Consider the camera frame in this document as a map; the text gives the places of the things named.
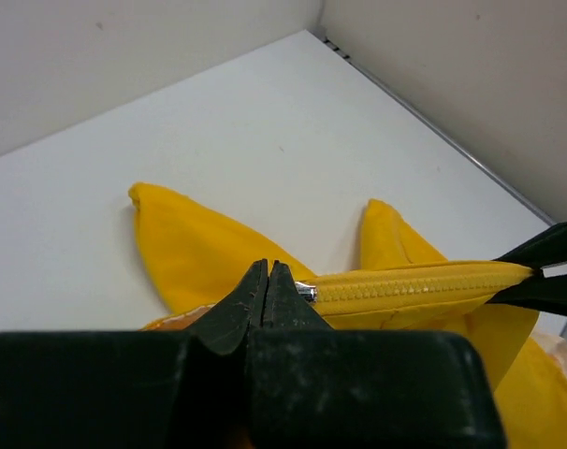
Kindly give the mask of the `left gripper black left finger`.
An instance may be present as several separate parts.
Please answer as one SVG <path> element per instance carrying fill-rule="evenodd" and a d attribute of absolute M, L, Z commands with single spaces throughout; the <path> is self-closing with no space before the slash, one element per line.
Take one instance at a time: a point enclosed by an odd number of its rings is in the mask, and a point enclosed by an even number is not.
<path fill-rule="evenodd" d="M 244 364 L 269 267 L 189 326 L 0 332 L 0 448 L 247 448 Z"/>

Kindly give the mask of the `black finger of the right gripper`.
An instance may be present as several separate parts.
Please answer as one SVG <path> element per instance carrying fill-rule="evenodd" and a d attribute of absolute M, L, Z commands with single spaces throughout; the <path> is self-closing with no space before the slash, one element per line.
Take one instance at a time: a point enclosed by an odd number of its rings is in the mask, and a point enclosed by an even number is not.
<path fill-rule="evenodd" d="M 496 261 L 533 269 L 567 263 L 567 222 L 550 226 Z"/>
<path fill-rule="evenodd" d="M 567 274 L 550 278 L 532 276 L 519 284 L 501 290 L 488 303 L 567 317 Z"/>

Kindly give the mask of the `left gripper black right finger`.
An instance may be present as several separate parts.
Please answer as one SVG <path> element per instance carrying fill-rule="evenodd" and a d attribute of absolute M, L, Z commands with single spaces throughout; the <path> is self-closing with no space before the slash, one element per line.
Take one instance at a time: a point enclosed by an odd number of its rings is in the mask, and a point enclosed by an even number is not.
<path fill-rule="evenodd" d="M 258 448 L 503 448 L 483 362 L 445 331 L 335 330 L 269 275 L 248 339 L 248 431 Z"/>

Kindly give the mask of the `yellow jacket with patterned lining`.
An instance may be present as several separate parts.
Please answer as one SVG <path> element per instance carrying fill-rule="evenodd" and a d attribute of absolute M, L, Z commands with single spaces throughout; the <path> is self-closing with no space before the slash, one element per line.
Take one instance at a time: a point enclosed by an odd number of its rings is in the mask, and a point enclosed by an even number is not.
<path fill-rule="evenodd" d="M 443 330 L 482 356 L 513 448 L 567 448 L 567 373 L 534 332 L 540 311 L 489 304 L 544 268 L 450 261 L 391 206 L 373 199 L 359 230 L 359 264 L 316 275 L 276 243 L 165 187 L 129 190 L 143 266 L 169 309 L 153 330 L 183 327 L 229 293 L 265 259 L 289 266 L 316 290 L 314 310 L 336 329 Z"/>

